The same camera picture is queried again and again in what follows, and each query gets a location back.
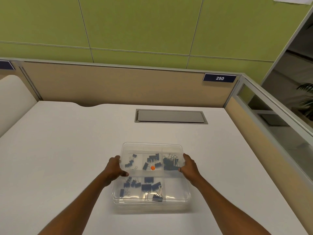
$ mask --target hand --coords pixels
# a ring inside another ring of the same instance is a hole
[[[104,176],[104,186],[108,186],[119,176],[129,176],[128,172],[125,172],[120,168],[119,159],[119,155],[115,156],[114,158],[110,158],[107,166],[103,172],[101,172],[101,175]]]
[[[197,164],[194,160],[192,160],[189,155],[183,154],[185,158],[185,165],[178,169],[178,171],[182,172],[185,178],[190,181],[190,183],[195,186],[195,183],[199,181],[202,176],[198,170]]]

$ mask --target plastic box compartment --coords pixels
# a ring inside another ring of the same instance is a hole
[[[119,177],[114,182],[116,208],[125,213],[188,210],[188,181],[178,171],[184,165],[180,145],[124,143],[120,167],[129,172],[129,177]]]

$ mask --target green wall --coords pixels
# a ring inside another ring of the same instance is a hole
[[[201,4],[1,0],[0,57],[245,72],[261,82],[311,8],[203,0],[199,16]]]

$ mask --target number plate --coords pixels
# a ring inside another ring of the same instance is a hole
[[[236,75],[221,75],[221,74],[211,74],[206,73],[204,75],[203,81],[221,81],[221,82],[234,82]]]

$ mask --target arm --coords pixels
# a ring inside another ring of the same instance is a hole
[[[119,167],[119,158],[119,156],[110,158],[105,169],[70,205],[49,222],[38,235],[82,234],[102,189],[119,176],[129,175]]]
[[[257,221],[225,199],[199,173],[194,160],[184,154],[186,165],[180,172],[195,186],[208,204],[223,235],[270,235]]]

